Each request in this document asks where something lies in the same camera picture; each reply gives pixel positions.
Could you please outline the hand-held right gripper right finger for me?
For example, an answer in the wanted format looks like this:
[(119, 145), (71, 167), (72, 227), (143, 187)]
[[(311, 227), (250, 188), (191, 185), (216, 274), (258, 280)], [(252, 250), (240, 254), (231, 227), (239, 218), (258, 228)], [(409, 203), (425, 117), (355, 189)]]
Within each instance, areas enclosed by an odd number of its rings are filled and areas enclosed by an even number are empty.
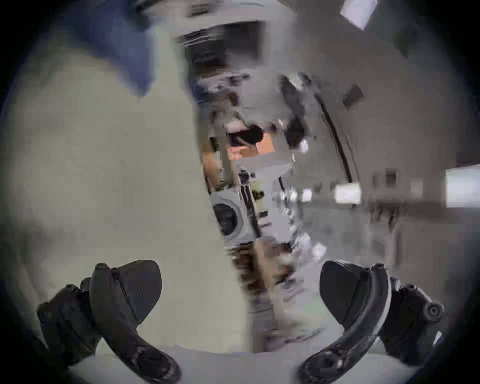
[(384, 264), (364, 267), (329, 260), (321, 268), (319, 283), (321, 299), (344, 333), (298, 367), (298, 383), (333, 383), (377, 339), (387, 356), (407, 366), (419, 367), (431, 355), (445, 315), (443, 304), (416, 285), (391, 277)]

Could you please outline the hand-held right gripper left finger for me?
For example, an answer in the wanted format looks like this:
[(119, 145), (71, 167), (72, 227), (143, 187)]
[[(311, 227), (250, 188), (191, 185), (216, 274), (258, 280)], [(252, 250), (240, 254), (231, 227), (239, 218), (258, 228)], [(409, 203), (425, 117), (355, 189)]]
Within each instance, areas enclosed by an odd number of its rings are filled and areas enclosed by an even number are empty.
[(68, 284), (38, 306), (49, 352), (63, 368), (70, 368), (94, 356), (103, 339), (139, 378), (152, 384), (176, 384), (182, 376), (177, 362), (137, 332), (161, 291), (155, 261), (138, 260), (114, 268), (98, 263), (80, 287)]

